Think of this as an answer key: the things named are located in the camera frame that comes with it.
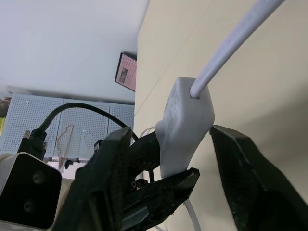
white pegboard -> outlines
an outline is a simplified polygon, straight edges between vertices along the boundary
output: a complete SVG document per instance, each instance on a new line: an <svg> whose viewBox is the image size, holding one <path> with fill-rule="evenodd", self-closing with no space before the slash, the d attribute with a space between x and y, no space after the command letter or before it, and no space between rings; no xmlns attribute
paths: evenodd
<svg viewBox="0 0 308 231"><path fill-rule="evenodd" d="M110 104L110 114L120 119L127 126L131 127L131 129L133 129L134 127L134 110L135 110L134 105L125 105L117 103ZM109 120L108 134L120 128L121 127L118 124Z"/></svg>
<svg viewBox="0 0 308 231"><path fill-rule="evenodd" d="M110 107L109 103L101 102L64 99L65 103L86 103L106 112L109 112ZM107 130L108 119L106 117L83 108L66 109L61 112L58 141L53 155L60 157L65 155L66 158L91 158L95 142L105 139Z"/></svg>
<svg viewBox="0 0 308 231"><path fill-rule="evenodd" d="M0 152L15 154L25 130L38 128L48 114L62 104L63 99L13 94L1 136ZM57 116L46 130L46 157L53 155L59 119Z"/></svg>

